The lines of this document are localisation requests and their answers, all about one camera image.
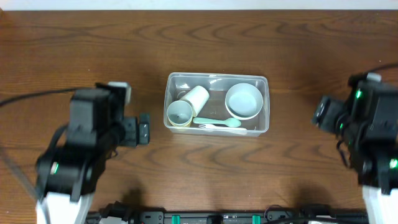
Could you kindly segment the clear plastic storage container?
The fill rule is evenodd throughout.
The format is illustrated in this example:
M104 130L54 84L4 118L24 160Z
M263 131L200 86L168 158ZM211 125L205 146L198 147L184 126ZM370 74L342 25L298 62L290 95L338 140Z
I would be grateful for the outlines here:
M225 96L227 91L238 83L248 83L258 88L263 95L264 104L257 116L249 120L240 120L239 128L246 128L246 135L227 133L224 131L209 131L199 128L195 124L193 116L189 127L172 126L167 118L167 108L174 102L181 100L190 90L196 86L204 87L210 97L197 117L225 120L233 118L225 107ZM187 73L173 72L169 75L164 100L164 124L173 133L182 134L204 134L224 136L250 136L258 137L269 129L270 120L270 99L267 78L253 75L232 75L217 73Z

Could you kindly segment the yellow plastic cup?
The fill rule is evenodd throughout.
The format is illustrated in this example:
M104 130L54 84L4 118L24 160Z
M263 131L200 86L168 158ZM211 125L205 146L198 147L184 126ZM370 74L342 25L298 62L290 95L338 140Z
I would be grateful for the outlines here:
M187 122L184 123L175 123L173 121L169 121L171 123L172 126L176 126L176 127L189 127L191 125L192 120L188 120Z

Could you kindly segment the pink plastic fork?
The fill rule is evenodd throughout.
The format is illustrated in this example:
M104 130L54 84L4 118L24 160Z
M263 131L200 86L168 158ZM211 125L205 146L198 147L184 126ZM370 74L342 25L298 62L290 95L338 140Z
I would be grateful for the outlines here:
M247 134L246 128L230 128L227 126L215 126L214 124L199 124L198 127L209 131L224 131L227 133L238 134L238 135Z

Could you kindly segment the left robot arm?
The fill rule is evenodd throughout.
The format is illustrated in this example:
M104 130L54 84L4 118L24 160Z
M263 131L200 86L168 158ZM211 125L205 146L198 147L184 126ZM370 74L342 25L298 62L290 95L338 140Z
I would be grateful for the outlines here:
M71 114L66 134L37 160L37 223L84 223L106 161L119 146L149 143L150 116Z

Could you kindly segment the grey plastic cup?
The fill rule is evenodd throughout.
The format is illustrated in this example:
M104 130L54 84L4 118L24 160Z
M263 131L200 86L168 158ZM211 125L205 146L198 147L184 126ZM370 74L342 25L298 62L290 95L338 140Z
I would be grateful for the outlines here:
M167 108L167 118L175 123L184 123L193 119L192 107L186 101L172 102Z

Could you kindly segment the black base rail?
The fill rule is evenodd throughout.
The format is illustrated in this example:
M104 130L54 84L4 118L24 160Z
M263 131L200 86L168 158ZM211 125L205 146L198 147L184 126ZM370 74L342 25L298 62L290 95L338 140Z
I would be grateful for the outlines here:
M163 208L134 208L120 202L107 205L98 212L89 212L84 224L266 224L266 223L368 223L362 209L334 209L313 204L301 208L271 205L264 211L219 210L177 211Z

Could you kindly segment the mint green plastic spoon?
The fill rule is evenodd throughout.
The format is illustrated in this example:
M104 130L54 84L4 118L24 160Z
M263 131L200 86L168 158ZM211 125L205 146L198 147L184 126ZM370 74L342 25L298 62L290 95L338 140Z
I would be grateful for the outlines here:
M241 126L240 120L238 120L236 118L228 118L225 120L219 120L219 119L196 117L193 119L193 122L195 124L222 124L222 125L225 125L230 128L238 128Z

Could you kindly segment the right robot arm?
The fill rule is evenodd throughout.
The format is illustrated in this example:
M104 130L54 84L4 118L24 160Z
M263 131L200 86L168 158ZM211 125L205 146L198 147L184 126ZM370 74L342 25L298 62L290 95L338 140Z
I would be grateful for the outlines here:
M323 96L312 122L345 144L370 223L397 223L397 103L394 95Z

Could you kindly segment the white plastic cup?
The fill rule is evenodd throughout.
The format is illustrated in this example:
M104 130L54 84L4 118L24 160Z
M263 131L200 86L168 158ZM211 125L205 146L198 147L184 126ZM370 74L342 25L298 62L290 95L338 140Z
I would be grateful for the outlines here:
M190 104L193 116L197 117L210 97L209 92L202 86L196 86L185 94L181 100Z

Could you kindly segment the grey plastic bowl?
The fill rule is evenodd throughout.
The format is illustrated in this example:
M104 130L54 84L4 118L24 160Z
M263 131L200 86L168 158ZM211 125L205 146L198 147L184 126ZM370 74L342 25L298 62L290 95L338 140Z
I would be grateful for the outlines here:
M260 111L264 104L263 95L254 85L238 83L232 86L225 96L225 107L256 107Z

